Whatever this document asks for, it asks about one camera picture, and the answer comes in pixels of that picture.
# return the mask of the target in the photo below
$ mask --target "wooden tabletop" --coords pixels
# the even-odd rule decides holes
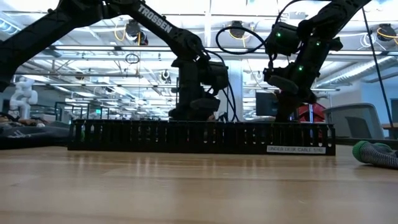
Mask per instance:
[[[398,223],[398,171],[337,153],[0,151],[0,223]]]
[[[390,124],[382,124],[381,127],[382,127],[383,129],[386,129],[386,130],[387,130],[387,129],[398,128],[398,123],[393,123],[392,125],[393,125],[393,127],[391,127]]]

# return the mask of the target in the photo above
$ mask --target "computer screen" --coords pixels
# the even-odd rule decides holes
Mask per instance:
[[[278,99],[273,93],[256,92],[256,116],[275,116]]]

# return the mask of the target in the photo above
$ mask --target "white robot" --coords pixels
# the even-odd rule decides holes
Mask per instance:
[[[20,117],[21,119],[30,118],[30,106],[37,103],[37,92],[32,89],[34,80],[26,77],[21,77],[15,84],[16,89],[10,99],[10,111],[8,112],[13,117]]]

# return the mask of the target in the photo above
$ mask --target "chair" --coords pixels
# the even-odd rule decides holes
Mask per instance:
[[[356,117],[346,117],[349,131],[352,138],[371,139],[372,134],[365,119]]]
[[[334,124],[338,138],[384,139],[379,116],[370,103],[334,106],[323,110],[325,121]]]

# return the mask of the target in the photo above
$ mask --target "black robotic arm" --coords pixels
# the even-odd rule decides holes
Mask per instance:
[[[50,47],[75,28],[90,26],[102,19],[129,15],[161,38],[177,56],[179,103],[169,115],[177,120],[206,120],[220,105],[214,96],[228,86],[228,68],[211,62],[201,39],[179,29],[141,0],[60,0],[54,10],[0,43],[0,91],[10,85],[23,63]],[[210,85],[213,94],[201,83]]]
[[[279,87],[279,109],[275,121],[287,122],[302,103],[316,103],[311,86],[329,51],[339,51],[343,44],[335,36],[351,18],[371,0],[332,0],[319,13],[302,21],[298,27],[277,22],[266,40],[266,51],[272,58],[277,54],[290,56],[298,51],[295,62],[285,68],[264,69],[264,81]]]

